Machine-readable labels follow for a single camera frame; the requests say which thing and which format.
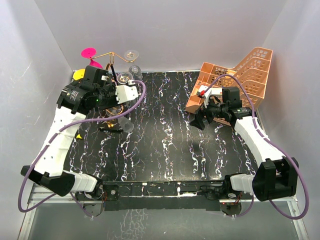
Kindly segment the tall clear flute glass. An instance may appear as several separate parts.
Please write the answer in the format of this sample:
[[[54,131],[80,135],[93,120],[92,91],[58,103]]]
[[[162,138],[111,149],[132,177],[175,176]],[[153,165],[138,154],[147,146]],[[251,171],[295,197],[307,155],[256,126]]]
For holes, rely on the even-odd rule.
[[[134,78],[130,72],[121,72],[117,75],[117,83],[120,85],[132,86],[134,85]]]

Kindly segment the peach plastic organiser basket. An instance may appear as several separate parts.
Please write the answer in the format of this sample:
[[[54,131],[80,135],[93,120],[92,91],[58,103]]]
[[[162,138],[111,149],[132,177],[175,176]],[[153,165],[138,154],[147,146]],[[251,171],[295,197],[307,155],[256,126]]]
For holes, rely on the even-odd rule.
[[[233,75],[241,83],[254,108],[257,109],[265,98],[272,57],[273,51],[271,49],[255,47],[233,68],[204,62],[186,104],[185,111],[192,114],[195,113],[204,102],[203,99],[197,96],[200,87],[202,85],[208,87],[223,74]]]

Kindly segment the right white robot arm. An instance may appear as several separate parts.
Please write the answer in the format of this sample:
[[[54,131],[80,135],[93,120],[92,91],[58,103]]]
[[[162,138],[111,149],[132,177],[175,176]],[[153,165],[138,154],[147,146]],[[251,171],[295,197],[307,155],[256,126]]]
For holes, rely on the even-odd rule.
[[[228,103],[201,106],[195,111],[189,124],[204,130],[204,119],[211,123],[215,117],[223,118],[230,123],[244,140],[258,166],[255,175],[234,173],[226,176],[222,187],[226,197],[233,199],[240,192],[244,192],[255,195],[259,201],[264,202],[296,194],[296,160],[289,160],[284,153],[269,143],[268,136],[252,117],[249,107],[233,107]]]

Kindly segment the orange plastic wine glass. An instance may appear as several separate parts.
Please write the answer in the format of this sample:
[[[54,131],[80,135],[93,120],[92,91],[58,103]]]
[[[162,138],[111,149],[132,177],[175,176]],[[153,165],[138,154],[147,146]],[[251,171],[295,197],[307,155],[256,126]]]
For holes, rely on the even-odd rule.
[[[85,75],[85,69],[82,68],[82,69],[76,70],[73,73],[72,78],[74,81],[78,81],[78,80],[82,79],[84,77],[84,75]]]

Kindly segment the black base frame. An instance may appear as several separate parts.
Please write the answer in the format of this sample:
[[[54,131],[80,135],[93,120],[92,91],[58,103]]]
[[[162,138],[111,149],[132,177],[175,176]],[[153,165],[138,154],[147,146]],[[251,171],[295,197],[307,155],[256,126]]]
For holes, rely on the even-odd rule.
[[[236,218],[251,209],[241,203],[249,196],[233,190],[226,180],[104,182],[94,192],[77,192],[73,196],[86,211],[93,205],[99,213],[202,209]]]

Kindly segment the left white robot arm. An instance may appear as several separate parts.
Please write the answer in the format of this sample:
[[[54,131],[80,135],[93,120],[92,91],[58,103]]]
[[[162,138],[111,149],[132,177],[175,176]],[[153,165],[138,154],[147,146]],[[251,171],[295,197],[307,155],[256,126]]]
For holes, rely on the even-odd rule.
[[[87,66],[84,76],[66,85],[58,97],[53,123],[44,143],[46,151],[34,160],[33,170],[25,165],[21,175],[63,197],[69,192],[86,192],[93,200],[103,195],[101,180],[90,174],[64,170],[64,163],[82,121],[93,109],[116,107],[116,74]]]

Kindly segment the clear wine glass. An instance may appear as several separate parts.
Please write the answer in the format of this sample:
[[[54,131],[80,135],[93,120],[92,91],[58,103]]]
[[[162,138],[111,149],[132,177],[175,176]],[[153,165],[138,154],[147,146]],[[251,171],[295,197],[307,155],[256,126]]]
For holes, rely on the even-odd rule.
[[[139,57],[139,52],[136,50],[127,50],[124,53],[124,58],[131,63],[128,71],[132,74],[134,80],[142,80],[142,70],[135,63],[136,59]]]
[[[119,105],[108,108],[105,110],[105,112],[108,117],[113,117],[120,115],[124,111],[124,109],[125,108],[123,105]],[[123,130],[125,133],[130,133],[134,129],[134,124],[125,116],[121,116],[117,119],[107,121],[107,126],[110,129],[115,129],[115,127],[118,127],[119,130]]]

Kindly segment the pink plastic wine glass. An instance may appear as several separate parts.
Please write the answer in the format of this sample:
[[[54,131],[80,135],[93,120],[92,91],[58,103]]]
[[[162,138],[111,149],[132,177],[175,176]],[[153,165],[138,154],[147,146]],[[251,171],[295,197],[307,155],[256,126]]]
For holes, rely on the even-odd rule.
[[[83,58],[90,60],[90,63],[89,63],[90,66],[102,69],[103,66],[97,61],[93,60],[93,57],[96,55],[96,53],[97,51],[95,48],[88,47],[83,49],[80,54]]]

